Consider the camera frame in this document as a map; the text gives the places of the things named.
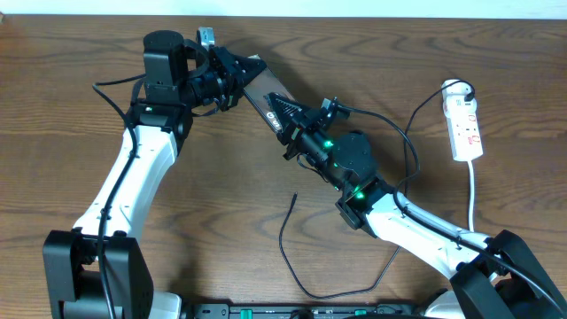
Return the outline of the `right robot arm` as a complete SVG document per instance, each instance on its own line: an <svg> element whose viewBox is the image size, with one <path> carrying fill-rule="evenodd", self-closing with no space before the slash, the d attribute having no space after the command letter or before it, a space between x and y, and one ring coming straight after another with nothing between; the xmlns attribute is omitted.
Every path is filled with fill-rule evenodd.
<svg viewBox="0 0 567 319"><path fill-rule="evenodd" d="M437 318L564 318L566 300L531 249L508 230L497 236L466 230L408 200L377 172L361 131L339 138L327 129L352 108L331 102L319 109L276 93L266 96L284 157L305 159L332 184L338 210L355 230L414 254L451 284L425 310Z"/></svg>

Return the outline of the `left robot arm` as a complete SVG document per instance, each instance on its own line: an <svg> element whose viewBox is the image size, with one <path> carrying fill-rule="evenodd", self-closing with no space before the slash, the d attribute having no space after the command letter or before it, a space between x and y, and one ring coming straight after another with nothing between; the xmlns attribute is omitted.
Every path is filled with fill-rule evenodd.
<svg viewBox="0 0 567 319"><path fill-rule="evenodd" d="M55 318L184 318L182 298L155 289L139 241L161 180L197 117L234 107L266 69L256 56L218 46L202 27L195 40L159 30L144 38L144 72L133 78L120 152L96 198L70 230L43 244Z"/></svg>

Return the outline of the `white USB charger adapter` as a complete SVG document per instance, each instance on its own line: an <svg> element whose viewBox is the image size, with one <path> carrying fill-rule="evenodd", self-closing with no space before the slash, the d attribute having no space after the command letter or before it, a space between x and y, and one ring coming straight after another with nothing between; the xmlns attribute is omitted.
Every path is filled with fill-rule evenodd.
<svg viewBox="0 0 567 319"><path fill-rule="evenodd" d="M469 92L469 85L458 79L449 79L444 81L441 88L444 100L451 96L466 96Z"/></svg>

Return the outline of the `white power strip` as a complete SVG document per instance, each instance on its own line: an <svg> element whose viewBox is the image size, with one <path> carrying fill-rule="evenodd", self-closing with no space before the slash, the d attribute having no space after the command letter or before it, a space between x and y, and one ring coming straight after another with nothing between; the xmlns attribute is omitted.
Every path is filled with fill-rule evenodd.
<svg viewBox="0 0 567 319"><path fill-rule="evenodd" d="M455 161L468 162L483 155L481 135L476 114L477 100L465 100L462 93L443 93L443 112Z"/></svg>

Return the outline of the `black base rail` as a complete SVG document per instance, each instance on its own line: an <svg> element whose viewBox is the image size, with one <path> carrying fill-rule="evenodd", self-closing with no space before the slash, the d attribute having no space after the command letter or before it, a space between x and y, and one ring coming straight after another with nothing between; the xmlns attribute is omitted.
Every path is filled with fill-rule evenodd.
<svg viewBox="0 0 567 319"><path fill-rule="evenodd" d="M308 305L228 305L196 304L185 316L194 319L341 319L341 318L421 318L414 306L381 304L377 306Z"/></svg>

